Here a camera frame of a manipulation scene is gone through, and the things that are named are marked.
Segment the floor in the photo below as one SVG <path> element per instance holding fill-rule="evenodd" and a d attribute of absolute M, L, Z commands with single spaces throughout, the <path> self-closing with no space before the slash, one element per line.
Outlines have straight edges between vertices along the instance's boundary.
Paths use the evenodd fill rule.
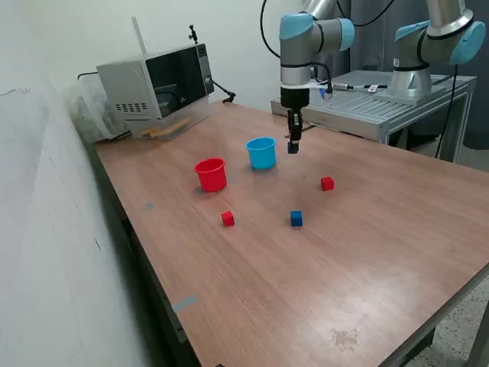
<path fill-rule="evenodd" d="M 418 150 L 433 156 L 436 143 Z M 489 172 L 489 151 L 463 148 L 460 164 Z M 486 278 L 436 327 L 433 345 L 420 353 L 407 367 L 460 367 L 468 359 L 487 301 L 489 278 Z"/>

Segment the robotic arm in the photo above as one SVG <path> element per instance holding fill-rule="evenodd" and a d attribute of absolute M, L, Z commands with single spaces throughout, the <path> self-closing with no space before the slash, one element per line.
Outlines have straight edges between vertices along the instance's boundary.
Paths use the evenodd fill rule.
<path fill-rule="evenodd" d="M 303 117 L 309 105 L 311 63 L 318 54 L 347 50 L 355 39 L 355 28 L 348 19 L 329 19 L 336 0 L 309 0 L 299 14 L 286 15 L 280 22 L 280 100 L 287 108 L 290 141 L 288 151 L 299 151 Z M 328 92 L 332 93 L 331 81 Z"/>
<path fill-rule="evenodd" d="M 485 37 L 485 24 L 474 21 L 465 0 L 426 0 L 430 21 L 408 25 L 396 33 L 394 72 L 389 93 L 416 97 L 431 93 L 429 63 L 459 65 L 472 60 Z M 347 50 L 355 39 L 348 19 L 329 19 L 336 0 L 309 0 L 299 14 L 280 23 L 280 98 L 287 108 L 288 151 L 299 151 L 303 118 L 309 105 L 310 67 L 316 55 Z M 329 83 L 328 93 L 332 93 Z"/>
<path fill-rule="evenodd" d="M 426 0 L 430 21 L 396 32 L 393 76 L 388 95 L 419 98 L 432 92 L 431 63 L 462 65 L 481 49 L 486 26 L 474 21 L 465 0 Z"/>

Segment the red cube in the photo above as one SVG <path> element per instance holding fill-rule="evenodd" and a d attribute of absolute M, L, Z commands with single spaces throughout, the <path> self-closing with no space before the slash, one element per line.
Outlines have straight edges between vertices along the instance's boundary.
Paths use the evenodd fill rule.
<path fill-rule="evenodd" d="M 331 177 L 323 177 L 321 179 L 321 187 L 323 191 L 333 190 L 335 188 L 335 181 Z"/>
<path fill-rule="evenodd" d="M 234 218 L 234 216 L 232 216 L 231 212 L 226 212 L 226 213 L 221 214 L 221 218 L 222 218 L 222 223 L 226 227 L 230 227 L 230 226 L 233 226 L 235 224 L 235 218 Z"/>

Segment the plastic cup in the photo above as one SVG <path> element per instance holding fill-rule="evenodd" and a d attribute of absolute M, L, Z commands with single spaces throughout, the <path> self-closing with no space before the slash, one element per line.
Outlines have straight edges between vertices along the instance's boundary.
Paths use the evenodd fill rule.
<path fill-rule="evenodd" d="M 275 139 L 256 138 L 246 144 L 250 154 L 251 166 L 255 170 L 267 170 L 272 168 L 277 160 L 275 158 Z"/>
<path fill-rule="evenodd" d="M 209 158 L 196 164 L 194 170 L 199 175 L 200 186 L 203 191 L 215 193 L 226 187 L 224 165 L 224 159 L 221 158 Z"/>

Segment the white wall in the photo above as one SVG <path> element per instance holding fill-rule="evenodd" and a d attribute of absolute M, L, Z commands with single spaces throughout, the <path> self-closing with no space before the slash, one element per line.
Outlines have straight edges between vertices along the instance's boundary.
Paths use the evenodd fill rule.
<path fill-rule="evenodd" d="M 280 17 L 300 0 L 269 0 L 265 33 L 279 52 Z M 138 17 L 149 52 L 189 44 L 188 25 L 208 46 L 214 79 L 237 103 L 269 110 L 280 94 L 280 64 L 262 43 L 261 0 L 21 0 L 55 86 L 64 91 L 78 73 L 140 52 L 131 16 Z M 213 99 L 223 98 L 221 92 Z"/>
<path fill-rule="evenodd" d="M 151 365 L 127 239 L 16 3 L 0 11 L 0 365 Z"/>

